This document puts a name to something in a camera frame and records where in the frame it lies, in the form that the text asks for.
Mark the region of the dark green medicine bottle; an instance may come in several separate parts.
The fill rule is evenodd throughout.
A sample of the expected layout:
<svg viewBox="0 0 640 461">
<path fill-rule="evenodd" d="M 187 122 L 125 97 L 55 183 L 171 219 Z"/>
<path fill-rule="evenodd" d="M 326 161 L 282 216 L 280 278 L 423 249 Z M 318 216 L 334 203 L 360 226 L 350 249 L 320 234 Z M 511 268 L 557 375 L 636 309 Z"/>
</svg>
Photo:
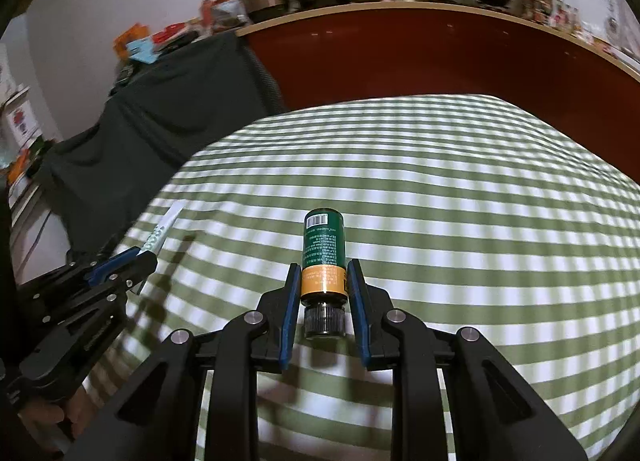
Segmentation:
<svg viewBox="0 0 640 461">
<path fill-rule="evenodd" d="M 305 216 L 303 232 L 300 303 L 306 339 L 344 337 L 347 301 L 343 215 L 333 208 L 315 208 Z"/>
</svg>

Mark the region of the white long toothpaste box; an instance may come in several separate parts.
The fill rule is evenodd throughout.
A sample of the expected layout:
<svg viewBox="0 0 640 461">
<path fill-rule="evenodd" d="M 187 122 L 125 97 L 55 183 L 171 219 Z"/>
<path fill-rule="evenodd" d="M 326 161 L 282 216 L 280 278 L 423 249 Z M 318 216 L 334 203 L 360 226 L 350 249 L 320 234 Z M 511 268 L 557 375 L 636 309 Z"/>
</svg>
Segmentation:
<svg viewBox="0 0 640 461">
<path fill-rule="evenodd" d="M 142 245 L 139 251 L 140 254 L 151 252 L 154 255 L 158 255 L 158 253 L 160 253 L 160 249 L 163 246 L 169 229 L 172 227 L 172 225 L 175 224 L 175 221 L 177 220 L 185 205 L 186 203 L 184 203 L 183 201 L 176 201 L 171 205 L 171 207 L 168 208 L 165 215 L 160 218 L 160 221 L 154 227 L 152 233 L 149 235 L 149 238 L 146 239 L 146 241 Z"/>
</svg>

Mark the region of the red kitchen cabinets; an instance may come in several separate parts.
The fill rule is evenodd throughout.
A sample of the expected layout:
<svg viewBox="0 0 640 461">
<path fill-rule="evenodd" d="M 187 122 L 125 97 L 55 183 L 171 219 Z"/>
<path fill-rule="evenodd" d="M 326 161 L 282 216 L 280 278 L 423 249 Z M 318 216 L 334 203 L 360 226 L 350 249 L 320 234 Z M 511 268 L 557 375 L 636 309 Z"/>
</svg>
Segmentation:
<svg viewBox="0 0 640 461">
<path fill-rule="evenodd" d="M 480 94 L 536 115 L 639 177 L 639 74 L 581 40 L 480 8 L 367 2 L 242 28 L 291 110 L 367 98 Z"/>
</svg>

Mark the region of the dark green draped cloth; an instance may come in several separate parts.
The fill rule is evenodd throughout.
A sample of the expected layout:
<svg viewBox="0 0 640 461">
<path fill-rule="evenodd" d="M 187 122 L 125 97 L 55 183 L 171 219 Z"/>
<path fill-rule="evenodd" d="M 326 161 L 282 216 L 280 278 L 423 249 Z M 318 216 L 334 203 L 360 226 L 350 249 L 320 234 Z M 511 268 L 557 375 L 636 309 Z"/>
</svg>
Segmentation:
<svg viewBox="0 0 640 461">
<path fill-rule="evenodd" d="M 194 153 L 285 107 L 277 82 L 233 33 L 161 57 L 55 143 L 35 180 L 66 229 L 69 261 L 108 254 Z"/>
</svg>

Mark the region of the green checkered tablecloth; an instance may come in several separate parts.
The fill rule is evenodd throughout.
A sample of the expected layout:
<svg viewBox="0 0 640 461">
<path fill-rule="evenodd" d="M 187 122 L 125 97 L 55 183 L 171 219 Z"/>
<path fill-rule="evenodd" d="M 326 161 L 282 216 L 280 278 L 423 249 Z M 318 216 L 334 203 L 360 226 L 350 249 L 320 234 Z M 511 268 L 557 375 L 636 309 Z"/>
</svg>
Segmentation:
<svg viewBox="0 0 640 461">
<path fill-rule="evenodd" d="M 171 331 L 220 329 L 282 285 L 320 206 L 343 215 L 371 285 L 430 327 L 479 329 L 590 458 L 638 403 L 638 184 L 503 100 L 362 100 L 255 122 L 195 153 L 122 246 L 177 201 L 128 328 L 85 383 L 97 403 Z"/>
</svg>

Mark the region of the orange paper bag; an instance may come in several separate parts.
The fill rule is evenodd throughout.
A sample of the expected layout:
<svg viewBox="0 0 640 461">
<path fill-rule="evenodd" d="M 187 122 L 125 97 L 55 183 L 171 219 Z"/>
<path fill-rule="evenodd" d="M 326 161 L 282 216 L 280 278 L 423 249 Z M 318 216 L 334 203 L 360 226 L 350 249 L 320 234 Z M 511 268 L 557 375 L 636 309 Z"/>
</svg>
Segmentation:
<svg viewBox="0 0 640 461">
<path fill-rule="evenodd" d="M 145 38 L 150 35 L 150 29 L 147 25 L 140 23 L 134 24 L 131 28 L 117 36 L 113 42 L 113 49 L 120 61 L 128 59 L 127 45 L 134 40 Z"/>
</svg>

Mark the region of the spice bottle rack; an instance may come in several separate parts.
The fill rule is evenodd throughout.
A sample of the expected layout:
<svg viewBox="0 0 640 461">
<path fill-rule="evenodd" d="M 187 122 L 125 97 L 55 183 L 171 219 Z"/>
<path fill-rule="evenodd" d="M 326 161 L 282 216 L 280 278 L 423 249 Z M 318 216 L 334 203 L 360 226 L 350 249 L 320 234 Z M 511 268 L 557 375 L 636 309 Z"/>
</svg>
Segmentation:
<svg viewBox="0 0 640 461">
<path fill-rule="evenodd" d="M 564 0 L 522 0 L 522 18 L 557 28 L 565 20 Z"/>
</svg>

